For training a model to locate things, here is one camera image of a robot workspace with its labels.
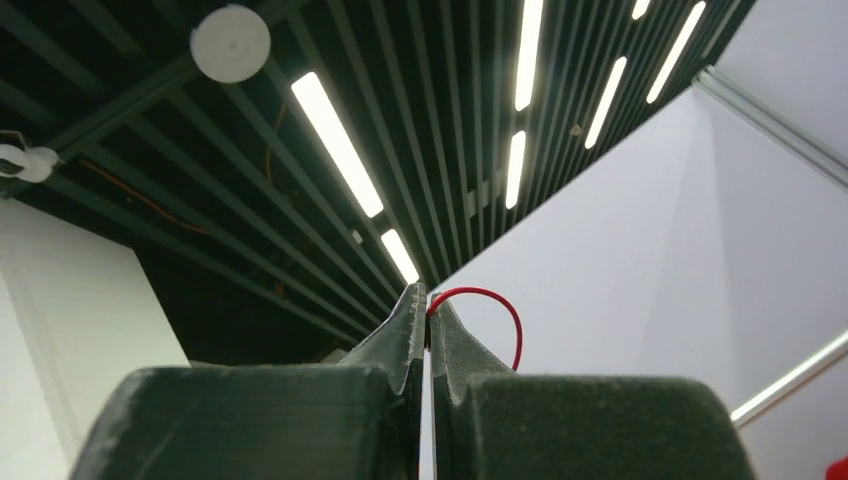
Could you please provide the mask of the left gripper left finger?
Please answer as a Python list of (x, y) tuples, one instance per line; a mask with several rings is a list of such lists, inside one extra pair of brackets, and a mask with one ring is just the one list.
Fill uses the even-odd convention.
[(132, 372), (74, 479), (415, 479), (427, 289), (335, 364)]

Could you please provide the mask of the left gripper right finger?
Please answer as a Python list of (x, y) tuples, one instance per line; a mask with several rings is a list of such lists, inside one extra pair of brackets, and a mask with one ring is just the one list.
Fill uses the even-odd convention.
[(679, 377), (521, 375), (429, 308), (439, 479), (751, 479), (723, 403)]

